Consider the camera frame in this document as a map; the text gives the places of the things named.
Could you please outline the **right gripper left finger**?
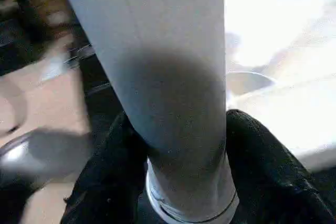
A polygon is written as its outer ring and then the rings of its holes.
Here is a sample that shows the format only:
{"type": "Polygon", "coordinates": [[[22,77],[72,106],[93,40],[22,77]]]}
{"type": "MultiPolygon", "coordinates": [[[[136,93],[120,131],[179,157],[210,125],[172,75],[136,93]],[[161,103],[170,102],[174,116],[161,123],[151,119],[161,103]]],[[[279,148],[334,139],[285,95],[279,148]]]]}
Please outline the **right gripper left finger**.
{"type": "Polygon", "coordinates": [[[148,147],[120,113],[80,173],[62,223],[135,223],[148,147]]]}

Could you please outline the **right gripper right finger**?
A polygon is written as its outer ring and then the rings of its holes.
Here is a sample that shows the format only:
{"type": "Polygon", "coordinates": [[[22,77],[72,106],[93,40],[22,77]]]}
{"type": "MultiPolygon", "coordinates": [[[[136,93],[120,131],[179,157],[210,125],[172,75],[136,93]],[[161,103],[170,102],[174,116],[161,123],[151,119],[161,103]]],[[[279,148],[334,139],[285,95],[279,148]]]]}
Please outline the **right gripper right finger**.
{"type": "Polygon", "coordinates": [[[226,151],[248,223],[335,223],[310,173],[258,120],[226,113],[226,151]]]}

